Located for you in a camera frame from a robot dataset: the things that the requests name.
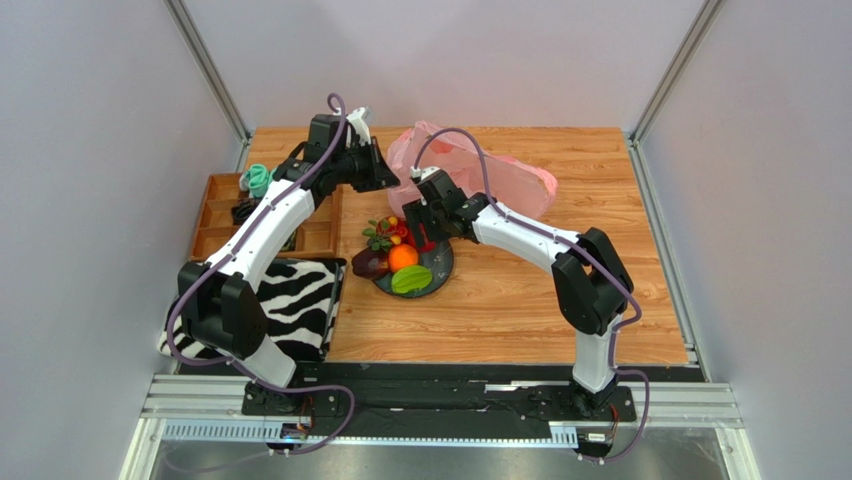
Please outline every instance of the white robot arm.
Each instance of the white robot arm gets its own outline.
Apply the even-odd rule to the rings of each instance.
[[[204,265],[189,262],[178,275],[182,297],[197,288],[180,312],[184,333],[234,357],[277,387],[290,383],[296,364],[267,335],[269,320],[255,296],[264,272],[284,242],[338,185],[351,185],[357,192],[399,185],[375,137],[370,137],[369,109],[349,114],[341,127],[347,129],[346,142],[332,146],[342,120],[339,113],[313,118],[308,140],[275,169],[266,195],[237,233]],[[329,148],[333,151],[328,160],[309,175]],[[296,158],[300,152],[302,158]],[[215,265],[221,266],[211,274]]]
[[[595,268],[587,274],[585,259],[557,239],[584,248],[632,292],[633,282],[609,238],[594,228],[580,234],[545,225],[500,202],[492,205],[483,193],[468,198],[446,172],[435,167],[412,169],[412,180],[421,199],[404,205],[403,210],[418,245],[425,242],[422,226],[429,240],[455,237],[491,245],[553,276],[560,311],[577,330],[573,378],[581,388],[574,403],[586,412],[604,407],[616,385],[611,365],[613,327],[621,321],[627,303]]]

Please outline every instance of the fruit plate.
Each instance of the fruit plate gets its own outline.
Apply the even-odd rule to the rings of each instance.
[[[373,283],[375,283],[383,292],[388,295],[393,295],[394,297],[420,298],[424,295],[429,295],[444,286],[444,284],[447,283],[447,280],[450,279],[450,274],[453,273],[453,264],[455,263],[453,247],[450,245],[449,241],[440,242],[435,245],[435,248],[431,251],[421,253],[420,260],[417,263],[428,268],[432,272],[432,282],[424,288],[412,290],[408,293],[394,293],[393,290],[391,290],[391,279],[393,278],[392,273],[388,273],[377,280],[373,280]]]

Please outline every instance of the pink plastic bag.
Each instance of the pink plastic bag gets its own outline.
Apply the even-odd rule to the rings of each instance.
[[[411,181],[411,167],[426,140],[441,127],[419,121],[388,147],[386,159],[400,180],[400,186],[388,190],[388,203],[402,217],[402,206],[420,198]],[[530,218],[539,218],[556,199],[556,178],[547,170],[524,165],[520,160],[485,153],[491,194],[512,210]],[[482,167],[476,149],[464,135],[445,133],[429,144],[420,168],[440,167],[468,196],[484,192]]]

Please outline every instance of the wooden tabletop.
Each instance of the wooden tabletop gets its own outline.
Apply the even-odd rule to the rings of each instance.
[[[636,285],[644,310],[619,334],[619,363],[687,362],[680,329],[651,238],[639,188],[615,128],[470,128],[482,147],[549,170],[557,198],[539,219],[554,227],[607,233]],[[383,152],[405,128],[373,128]],[[247,165],[275,167],[306,128],[259,128]],[[367,220],[392,214],[387,192],[345,187],[338,254],[365,248]],[[329,360],[572,363],[574,330],[557,307],[553,280],[494,247],[453,240],[455,269],[436,293],[391,297],[347,275]],[[632,308],[627,315],[632,315]]]

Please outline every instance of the zebra print mat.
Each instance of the zebra print mat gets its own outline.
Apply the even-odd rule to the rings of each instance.
[[[340,306],[346,260],[275,260],[257,289],[257,299],[269,317],[269,337],[295,361],[321,362],[328,354],[334,321]],[[169,312],[174,308],[172,303]],[[190,358],[221,356],[212,348],[187,337],[181,318],[175,322],[175,343]],[[160,334],[158,350],[171,356],[166,329]]]

